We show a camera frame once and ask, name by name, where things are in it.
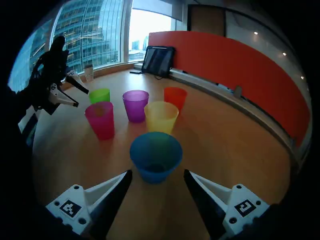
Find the black bag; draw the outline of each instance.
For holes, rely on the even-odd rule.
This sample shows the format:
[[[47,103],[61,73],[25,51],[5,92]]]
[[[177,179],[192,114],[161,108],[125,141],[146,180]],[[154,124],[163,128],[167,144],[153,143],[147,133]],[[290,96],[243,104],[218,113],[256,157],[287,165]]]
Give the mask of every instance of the black bag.
[[[174,47],[148,46],[141,72],[167,78],[173,67],[174,51]]]

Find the blue cup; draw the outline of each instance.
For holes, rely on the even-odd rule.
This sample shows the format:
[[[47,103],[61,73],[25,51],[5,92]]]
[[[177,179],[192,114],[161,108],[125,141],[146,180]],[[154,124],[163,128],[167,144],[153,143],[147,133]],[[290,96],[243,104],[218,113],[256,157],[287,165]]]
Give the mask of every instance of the blue cup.
[[[142,179],[147,183],[157,184],[163,182],[180,164],[182,148],[171,135],[149,132],[133,141],[130,157]]]

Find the orange cup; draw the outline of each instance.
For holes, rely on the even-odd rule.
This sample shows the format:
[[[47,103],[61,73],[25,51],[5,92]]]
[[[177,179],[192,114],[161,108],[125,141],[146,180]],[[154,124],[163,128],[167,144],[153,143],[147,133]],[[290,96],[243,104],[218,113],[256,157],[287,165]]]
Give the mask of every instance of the orange cup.
[[[184,106],[184,101],[186,100],[187,94],[187,91],[181,88],[167,87],[164,89],[164,101],[172,103],[178,108],[180,113]]]

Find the wooden table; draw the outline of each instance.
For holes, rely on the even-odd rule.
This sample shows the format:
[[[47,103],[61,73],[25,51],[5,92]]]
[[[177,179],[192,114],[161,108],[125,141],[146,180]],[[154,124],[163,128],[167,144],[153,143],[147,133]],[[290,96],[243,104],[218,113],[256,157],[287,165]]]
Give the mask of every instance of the wooden table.
[[[89,98],[66,91],[80,104],[61,105],[50,116],[42,112],[34,139],[34,178],[39,201],[46,205],[73,184],[97,185],[132,168],[133,180],[107,235],[113,239],[204,239],[209,235],[184,183],[185,168],[231,188],[242,183],[269,204],[279,202],[289,185],[289,155],[262,126],[199,90],[152,75],[117,72],[95,79],[89,89],[109,88],[114,104],[116,135],[99,142],[84,111]],[[180,142],[183,159],[166,182],[150,185],[133,166],[129,147],[147,132],[145,123],[129,123],[122,101],[128,90],[163,100],[163,88],[188,92],[172,135]]]

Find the orange wall panel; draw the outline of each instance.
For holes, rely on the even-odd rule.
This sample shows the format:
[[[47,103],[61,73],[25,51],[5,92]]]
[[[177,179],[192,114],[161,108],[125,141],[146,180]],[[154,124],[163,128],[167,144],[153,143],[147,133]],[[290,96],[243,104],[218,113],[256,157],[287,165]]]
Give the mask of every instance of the orange wall panel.
[[[293,80],[259,51],[233,39],[192,31],[154,32],[150,46],[173,46],[174,68],[221,83],[242,87],[242,95],[270,114],[299,146],[310,113]]]

